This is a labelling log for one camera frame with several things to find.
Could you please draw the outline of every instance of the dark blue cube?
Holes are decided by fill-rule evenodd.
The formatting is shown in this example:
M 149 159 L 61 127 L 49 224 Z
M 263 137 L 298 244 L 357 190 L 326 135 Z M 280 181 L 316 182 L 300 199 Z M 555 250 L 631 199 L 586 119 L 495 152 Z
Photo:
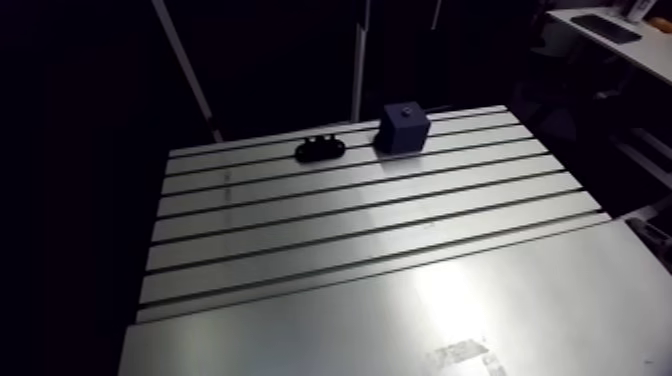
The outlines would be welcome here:
M 374 146 L 385 154 L 411 153 L 425 146 L 430 121 L 416 102 L 388 104 Z

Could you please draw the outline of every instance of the dark background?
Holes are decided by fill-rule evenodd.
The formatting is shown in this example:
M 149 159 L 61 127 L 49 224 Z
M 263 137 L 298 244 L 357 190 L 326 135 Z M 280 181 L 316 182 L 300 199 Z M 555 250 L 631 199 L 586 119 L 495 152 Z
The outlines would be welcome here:
M 3 7 L 38 162 L 31 365 L 115 375 L 167 151 L 211 136 L 149 1 Z

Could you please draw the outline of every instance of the black object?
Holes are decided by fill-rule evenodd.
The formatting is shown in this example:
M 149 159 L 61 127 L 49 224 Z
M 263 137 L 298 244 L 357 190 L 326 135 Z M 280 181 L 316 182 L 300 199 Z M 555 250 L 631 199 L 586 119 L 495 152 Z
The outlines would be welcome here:
M 579 26 L 603 36 L 616 44 L 634 42 L 642 39 L 642 36 L 626 30 L 613 22 L 607 21 L 594 14 L 572 17 L 571 21 Z
M 386 154 L 420 151 L 425 145 L 429 124 L 416 102 L 389 104 L 384 107 L 374 145 Z
M 345 154 L 345 144 L 332 134 L 328 139 L 324 136 L 315 137 L 315 141 L 306 138 L 303 144 L 297 146 L 294 158 L 299 163 L 309 163 L 340 158 L 343 154 Z

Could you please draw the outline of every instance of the metal table surface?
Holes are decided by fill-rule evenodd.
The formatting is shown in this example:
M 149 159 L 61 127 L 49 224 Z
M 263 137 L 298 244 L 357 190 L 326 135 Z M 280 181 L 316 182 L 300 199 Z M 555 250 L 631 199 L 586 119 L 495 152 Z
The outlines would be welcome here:
M 669 333 L 662 267 L 506 108 L 430 119 L 397 157 L 376 122 L 172 151 L 121 375 L 588 374 Z
M 120 375 L 669 375 L 672 279 L 609 222 L 132 326 Z
M 174 150 L 138 322 L 388 273 L 609 220 L 505 107 L 430 115 L 419 154 L 377 122 Z M 339 159 L 298 164 L 335 133 Z

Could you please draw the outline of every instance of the metal plate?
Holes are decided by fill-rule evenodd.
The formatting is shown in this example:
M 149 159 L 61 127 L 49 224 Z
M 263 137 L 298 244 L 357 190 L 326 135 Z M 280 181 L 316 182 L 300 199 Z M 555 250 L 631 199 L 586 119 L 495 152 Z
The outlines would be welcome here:
M 567 212 L 571 212 L 574 208 L 575 207 L 570 208 Z M 241 264 L 238 265 L 241 268 L 245 268 L 241 269 L 241 271 L 251 272 L 252 274 L 250 276 L 252 278 L 258 278 L 259 281 L 264 282 L 258 284 L 246 283 L 241 285 L 240 288 L 220 291 L 219 293 L 193 295 L 182 299 L 165 301 L 161 304 L 144 305 L 138 311 L 136 319 L 138 322 L 147 322 L 273 296 L 312 290 L 337 283 L 373 277 L 430 264 L 462 255 L 493 250 L 500 246 L 558 234 L 564 231 L 571 231 L 596 223 L 606 222 L 610 219 L 608 215 L 603 213 L 594 214 L 592 210 L 584 214 L 567 216 L 563 216 L 562 212 L 546 212 L 545 214 L 548 215 L 533 218 L 538 221 L 535 223 L 520 222 L 519 227 L 511 227 L 508 230 L 502 230 L 501 232 L 489 234 L 488 236 L 469 238 L 454 243 L 441 243 L 440 238 L 434 238 L 439 239 L 439 242 L 434 244 L 432 243 L 432 237 L 420 237 L 418 238 L 420 240 L 418 244 L 426 245 L 427 248 L 419 248 L 414 252 L 407 252 L 403 257 L 391 259 L 382 258 L 376 260 L 376 262 L 364 262 L 350 265 L 347 268 L 324 270 L 318 274 L 299 274 L 295 278 L 264 280 L 263 278 L 259 278 L 258 271 L 251 271 L 255 270 L 256 267 L 247 267 L 248 265 L 245 264 L 245 259 L 241 259 Z
M 532 134 L 522 125 L 447 136 L 436 136 L 427 139 L 425 147 L 420 155 L 446 153 L 451 150 L 459 150 L 477 145 L 502 143 L 530 137 L 532 137 Z M 175 194 L 183 191 L 241 184 L 287 175 L 315 173 L 356 164 L 380 163 L 381 161 L 399 158 L 417 158 L 417 155 L 383 157 L 379 156 L 371 147 L 362 147 L 348 150 L 348 152 L 339 159 L 318 163 L 301 165 L 296 163 L 294 159 L 273 160 L 252 165 L 241 165 L 186 175 L 169 176 L 163 182 L 163 193 Z
M 314 273 L 364 261 L 371 262 L 383 257 L 399 257 L 427 247 L 498 233 L 534 222 L 594 212 L 597 209 L 597 204 L 585 193 L 570 194 L 542 200 L 536 207 L 522 204 L 252 258 L 154 274 L 145 278 L 140 301 L 149 303 L 291 275 Z
M 375 184 L 393 179 L 422 174 L 468 168 L 548 152 L 536 140 L 523 140 L 499 145 L 476 147 L 450 153 L 423 156 L 422 159 L 404 159 L 324 171 L 319 174 L 296 175 L 163 197 L 159 202 L 159 216 L 183 214 L 209 208 L 225 208 L 253 202 L 268 201 L 288 196 L 315 193 L 330 189 Z
M 554 157 L 544 155 L 456 171 L 421 175 L 408 179 L 346 187 L 260 204 L 183 215 L 157 221 L 154 227 L 154 240 L 170 239 L 171 237 L 198 232 L 233 230 L 308 215 L 377 205 L 389 201 L 409 200 L 415 197 L 496 184 L 562 169 L 563 166 Z
M 517 124 L 516 119 L 509 112 L 500 112 L 475 117 L 465 117 L 452 120 L 440 120 L 432 123 L 429 136 L 438 136 L 451 133 L 459 133 L 469 130 L 478 130 L 503 125 Z M 371 145 L 378 130 L 363 130 L 344 133 L 338 139 L 343 141 L 346 147 L 355 149 Z M 191 157 L 171 159 L 166 166 L 166 174 L 178 174 L 222 168 L 239 164 L 263 162 L 273 159 L 292 158 L 294 150 L 303 143 L 303 140 L 293 140 L 283 143 L 261 145 L 242 149 L 233 149 L 219 153 L 209 153 Z
M 613 222 L 132 326 L 120 375 L 662 375 L 670 317 L 672 279 Z
M 490 112 L 498 112 L 498 111 L 506 111 L 506 107 L 504 107 L 504 106 L 480 107 L 480 108 L 460 110 L 460 111 L 442 112 L 442 113 L 438 113 L 438 114 L 429 114 L 429 115 L 427 115 L 427 117 L 430 120 L 437 120 L 437 119 L 448 119 L 448 118 L 458 118 L 458 117 L 463 117 L 463 116 L 473 116 L 473 115 L 479 115 L 479 114 L 487 114 L 487 113 L 490 113 Z M 244 147 L 250 147 L 250 146 L 267 145 L 267 144 L 272 144 L 272 143 L 285 142 L 285 141 L 289 141 L 289 140 L 298 140 L 298 139 L 301 139 L 301 138 L 304 138 L 304 137 L 312 137 L 312 136 L 316 136 L 316 135 L 319 135 L 319 134 L 324 134 L 324 132 L 339 134 L 339 133 L 353 132 L 353 131 L 359 131 L 359 130 L 364 130 L 364 129 L 374 129 L 374 128 L 378 127 L 378 123 L 379 123 L 379 121 L 376 120 L 376 121 L 367 121 L 367 122 L 356 123 L 356 124 L 312 128 L 312 129 L 307 129 L 307 130 L 303 130 L 303 131 L 282 133 L 282 134 L 278 134 L 278 135 L 274 135 L 274 136 L 251 138 L 251 139 L 246 139 L 246 140 L 232 141 L 232 142 L 219 143 L 219 144 L 203 145 L 203 146 L 197 146 L 197 147 L 192 147 L 192 148 L 175 149 L 175 150 L 170 151 L 170 157 L 171 158 L 181 157 L 181 156 L 187 156 L 187 155 L 218 152 L 218 151 L 222 151 L 222 150 L 238 149 L 238 148 L 244 148 Z
M 185 260 L 186 257 L 182 256 L 185 254 L 188 254 L 188 259 L 191 262 L 199 262 L 302 243 L 324 241 L 335 237 L 352 236 L 390 226 L 428 221 L 474 210 L 486 210 L 497 205 L 577 190 L 580 187 L 580 184 L 567 173 L 542 176 L 459 191 L 453 194 L 403 201 L 220 235 L 197 237 L 193 240 L 171 242 L 152 247 L 149 264 L 160 263 L 165 265 L 166 262 L 163 260 Z M 182 232 L 175 232 L 171 235 L 173 240 L 187 235 L 199 235 L 191 232 L 192 230 L 206 230 L 193 227 L 182 229 Z
M 419 154 L 380 156 L 370 124 L 300 165 L 298 134 L 169 162 L 138 320 L 371 277 L 608 219 L 502 108 L 432 115 Z

